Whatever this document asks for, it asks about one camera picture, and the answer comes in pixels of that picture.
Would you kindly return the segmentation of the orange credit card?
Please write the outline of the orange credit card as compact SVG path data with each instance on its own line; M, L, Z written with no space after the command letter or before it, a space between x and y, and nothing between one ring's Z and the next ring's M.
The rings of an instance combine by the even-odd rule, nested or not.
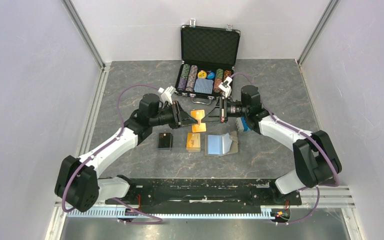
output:
M197 123L191 126L193 133L202 133L207 131L206 123Z
M198 110L192 110L190 112L191 116L200 123L202 119L205 117L205 110L204 109L198 109Z

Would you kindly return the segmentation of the orange card box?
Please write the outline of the orange card box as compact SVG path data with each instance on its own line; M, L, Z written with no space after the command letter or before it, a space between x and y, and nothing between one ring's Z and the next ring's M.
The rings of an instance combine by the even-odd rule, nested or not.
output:
M187 134L186 150L189 153L199 153L201 151L201 134L199 132L189 132Z

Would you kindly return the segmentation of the beige card holder wallet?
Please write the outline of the beige card holder wallet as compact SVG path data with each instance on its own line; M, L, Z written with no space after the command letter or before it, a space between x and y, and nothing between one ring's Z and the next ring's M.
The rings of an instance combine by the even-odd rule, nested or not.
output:
M222 135L205 136L205 154L211 156L225 156L239 152L239 139L236 131Z

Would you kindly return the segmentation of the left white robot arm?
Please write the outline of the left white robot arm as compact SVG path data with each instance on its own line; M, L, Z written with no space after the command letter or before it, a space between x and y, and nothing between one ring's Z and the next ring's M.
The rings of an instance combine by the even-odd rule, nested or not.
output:
M168 125L171 129L187 127L198 121L180 106L178 101L166 105L153 93L145 94L136 109L114 135L93 150L62 160L54 193L62 199L65 212L70 209L85 212L96 202L119 198L125 204L137 198L134 183L123 176L101 178L115 160L141 144L153 127Z

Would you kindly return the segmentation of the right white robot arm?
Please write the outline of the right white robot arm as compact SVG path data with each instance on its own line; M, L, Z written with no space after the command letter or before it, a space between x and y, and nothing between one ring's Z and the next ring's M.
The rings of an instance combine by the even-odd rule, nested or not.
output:
M282 204L289 194L319 185L337 187L342 165L329 135L318 130L311 132L284 122L264 106L254 85L241 88L239 101L225 97L203 119L204 123L226 123L233 117L243 117L254 132L269 137L293 153L294 170L269 184L269 199Z

